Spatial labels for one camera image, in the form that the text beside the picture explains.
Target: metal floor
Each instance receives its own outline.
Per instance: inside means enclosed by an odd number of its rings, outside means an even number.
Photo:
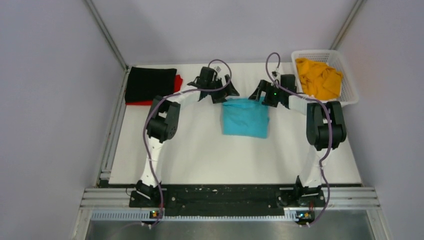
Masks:
[[[86,240],[373,240],[365,210],[328,211],[311,228],[293,222],[161,222],[149,230],[127,221],[91,221]]]

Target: red cloth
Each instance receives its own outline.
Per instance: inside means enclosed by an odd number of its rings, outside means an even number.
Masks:
[[[181,85],[183,85],[183,79],[180,75],[175,76],[173,92],[176,93],[181,89]],[[125,103],[125,105],[137,105],[137,106],[151,106],[153,101],[136,101]]]

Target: black cloth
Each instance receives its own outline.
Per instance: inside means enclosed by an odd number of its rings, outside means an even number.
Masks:
[[[134,103],[153,100],[157,95],[174,93],[177,70],[132,67],[125,90],[125,102]]]

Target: black mounting plate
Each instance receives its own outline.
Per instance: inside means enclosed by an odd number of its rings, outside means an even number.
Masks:
[[[292,195],[293,187],[294,184],[162,185],[164,207],[168,217],[282,216],[284,207],[309,206],[310,200],[305,203],[291,201],[284,204],[279,200]],[[314,207],[323,207],[325,204],[323,192],[320,191],[313,201]],[[149,200],[137,191],[131,192],[130,208],[158,208],[159,205],[157,201]]]

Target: cable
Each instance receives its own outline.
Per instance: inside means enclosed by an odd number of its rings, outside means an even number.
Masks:
[[[314,225],[321,217],[322,217],[322,215],[323,215],[323,213],[325,212],[325,210],[327,209],[327,207],[328,207],[328,205],[329,205],[329,202],[330,202],[330,184],[329,184],[329,181],[327,181],[327,178],[326,178],[326,176],[324,175],[324,167],[323,167],[323,161],[329,156],[329,154],[330,154],[330,151],[331,151],[331,148],[332,148],[332,145],[333,145],[333,129],[332,129],[332,126],[331,126],[331,119],[330,119],[330,113],[329,113],[329,110],[327,109],[327,107],[324,105],[324,103],[322,102],[322,101],[320,101],[320,100],[318,100],[318,99],[315,99],[315,98],[310,98],[310,97],[304,97],[304,96],[301,96],[301,95],[299,95],[299,94],[297,94],[297,93],[295,93],[295,92],[292,92],[292,91],[290,91],[290,90],[288,90],[288,89],[285,89],[284,87],[282,87],[280,84],[277,84],[276,83],[276,81],[273,79],[273,77],[271,76],[271,74],[270,74],[270,72],[268,71],[268,62],[270,61],[270,58],[271,58],[271,56],[272,55],[276,55],[277,57],[278,57],[278,67],[280,66],[280,55],[277,53],[277,52],[272,52],[270,55],[268,55],[268,57],[266,58],[266,62],[265,62],[265,70],[266,70],[266,74],[268,75],[268,77],[269,77],[269,79],[276,85],[276,86],[278,86],[280,89],[282,89],[283,91],[285,91],[285,92],[287,92],[287,93],[289,93],[289,94],[291,94],[291,95],[294,95],[294,96],[296,96],[296,97],[298,97],[298,98],[301,98],[301,99],[306,99],[306,100],[308,100],[308,101],[313,101],[313,102],[316,102],[316,103],[318,103],[321,107],[322,107],[322,109],[324,110],[324,113],[325,113],[325,118],[327,119],[327,124],[328,124],[328,134],[329,134],[329,139],[328,139],[328,147],[327,147],[327,151],[325,152],[325,154],[324,154],[324,156],[319,160],[319,169],[320,169],[320,172],[321,172],[321,176],[322,176],[322,179],[324,179],[324,182],[325,182],[325,185],[326,185],[326,187],[327,187],[327,189],[328,189],[328,192],[327,192],[327,199],[325,200],[325,204],[324,204],[324,207],[322,208],[322,211],[318,214],[318,216],[315,218],[315,220],[313,221],[313,222],[311,222],[310,224],[309,224],[309,227],[310,226],[312,226],[312,225]]]
[[[156,219],[156,221],[151,225],[152,227],[154,227],[154,226],[156,226],[158,223],[159,223],[159,219],[161,219],[162,218],[162,215],[163,215],[163,210],[164,210],[164,193],[163,193],[163,190],[162,190],[162,187],[161,187],[161,183],[159,182],[159,180],[158,180],[158,177],[156,176],[156,174],[155,174],[155,171],[154,171],[154,169],[153,169],[153,164],[152,164],[152,155],[150,154],[150,151],[149,151],[149,146],[148,146],[148,144],[147,144],[147,140],[146,140],[146,129],[147,129],[147,125],[148,125],[148,123],[149,123],[149,121],[150,121],[150,119],[152,119],[152,117],[153,117],[153,115],[155,114],[155,112],[159,109],[159,106],[166,100],[166,99],[168,99],[168,98],[171,98],[171,97],[175,97],[175,96],[178,96],[178,95],[180,95],[180,94],[186,94],[186,93],[189,93],[189,92],[195,92],[195,91],[202,91],[202,92],[216,92],[216,91],[220,91],[220,90],[223,90],[228,84],[230,84],[231,83],[231,79],[233,78],[233,73],[231,72],[231,68],[230,68],[230,66],[228,66],[228,64],[225,62],[225,61],[223,61],[223,60],[221,60],[221,59],[213,59],[212,61],[210,61],[209,62],[209,64],[207,65],[208,67],[213,63],[213,62],[221,62],[221,63],[223,63],[227,68],[228,68],[228,71],[229,71],[229,79],[228,79],[228,82],[224,85],[224,86],[222,86],[222,87],[220,87],[220,88],[217,88],[217,89],[201,89],[201,88],[197,88],[197,89],[189,89],[189,90],[185,90],[185,91],[181,91],[181,92],[177,92],[177,93],[173,93],[173,94],[171,94],[171,95],[168,95],[168,96],[164,96],[160,101],[159,101],[159,103],[153,108],[153,110],[150,112],[150,114],[147,116],[147,119],[146,119],[146,121],[145,121],[145,123],[144,123],[144,127],[143,127],[143,132],[142,132],[142,134],[143,134],[143,142],[144,142],[144,146],[145,146],[145,148],[146,148],[146,151],[147,151],[147,156],[148,156],[148,159],[149,159],[149,166],[150,166],[150,171],[151,171],[151,174],[153,175],[153,178],[154,178],[154,181],[156,182],[156,184],[157,184],[157,187],[159,188],[159,194],[160,194],[160,206],[159,206],[159,215],[158,215],[158,217],[157,217],[157,219]]]

